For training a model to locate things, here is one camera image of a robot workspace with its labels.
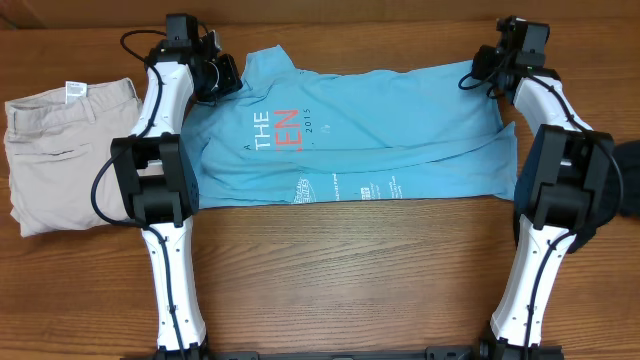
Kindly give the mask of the light blue printed t-shirt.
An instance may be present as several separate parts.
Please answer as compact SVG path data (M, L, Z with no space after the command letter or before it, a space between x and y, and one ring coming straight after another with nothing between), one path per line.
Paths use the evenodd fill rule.
M459 89L469 69L319 74L279 46L249 54L242 89L182 131L201 206L511 199L515 128L483 89Z

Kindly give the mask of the black Nike garment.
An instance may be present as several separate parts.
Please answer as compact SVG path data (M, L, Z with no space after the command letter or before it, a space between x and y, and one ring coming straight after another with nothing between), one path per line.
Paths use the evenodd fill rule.
M639 142L617 145L612 155L615 163L605 168L601 149L586 141L536 139L516 183L514 235L522 216L537 230L576 230L569 247L575 253L616 215L638 217Z

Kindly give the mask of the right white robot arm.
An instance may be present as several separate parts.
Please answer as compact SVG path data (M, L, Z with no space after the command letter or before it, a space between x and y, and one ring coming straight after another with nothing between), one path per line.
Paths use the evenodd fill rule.
M515 260L477 356L560 359L561 348L541 344L544 312L579 231L600 227L607 176L619 167L611 135L580 119L559 75L545 66L549 25L509 16L496 29L498 44L478 50L469 75L504 94L528 122L534 142L514 192Z

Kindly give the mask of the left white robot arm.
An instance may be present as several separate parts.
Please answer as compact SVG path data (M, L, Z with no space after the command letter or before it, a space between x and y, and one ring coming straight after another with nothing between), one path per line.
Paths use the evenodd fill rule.
M144 57L148 77L131 134L111 143L128 225L140 229L152 267L158 308L156 359L206 359L192 261L198 183L180 136L192 103L214 105L241 89L233 57L196 17L169 14L161 40Z

